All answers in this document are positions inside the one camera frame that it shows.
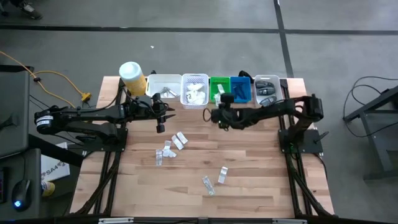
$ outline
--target concrete floor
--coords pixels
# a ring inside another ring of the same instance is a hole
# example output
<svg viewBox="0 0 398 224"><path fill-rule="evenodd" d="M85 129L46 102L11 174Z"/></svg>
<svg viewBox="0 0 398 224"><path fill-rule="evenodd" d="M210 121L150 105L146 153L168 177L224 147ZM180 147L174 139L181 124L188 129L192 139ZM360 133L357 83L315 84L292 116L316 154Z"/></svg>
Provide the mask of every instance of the concrete floor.
<svg viewBox="0 0 398 224"><path fill-rule="evenodd" d="M288 29L398 30L398 2L393 0L280 0L280 5ZM0 23L277 29L272 0L37 0L34 7L43 12L43 20L26 19L10 6L11 16L0 18ZM252 75L287 76L279 34L24 30L0 30L0 34L1 50L36 71L56 70L68 75L79 88L92 92L92 105L102 77L118 75L120 64L130 60L139 62L145 74L157 70L235 76L245 70ZM364 174L379 170L378 160L368 140L350 135L341 118L346 94L355 80L366 75L398 78L398 35L287 35L287 43L294 77L304 78L308 93L323 100L325 118L317 126L330 132L323 146L336 214L397 223L398 180L362 180ZM0 63L13 64L4 57ZM63 96L69 93L68 99L79 104L80 96L62 78L42 78L50 91ZM398 84L380 80L363 83L381 91ZM49 105L65 105L33 82L30 92ZM377 95L361 89L358 96L367 102ZM350 100L347 112L358 107ZM39 109L31 105L30 110ZM364 133L360 123L351 126L358 134ZM30 131L35 133L33 125ZM62 187L46 205L51 208L46 214L63 212L71 196L65 193L73 191L77 173L74 170L73 175L59 180Z"/></svg>

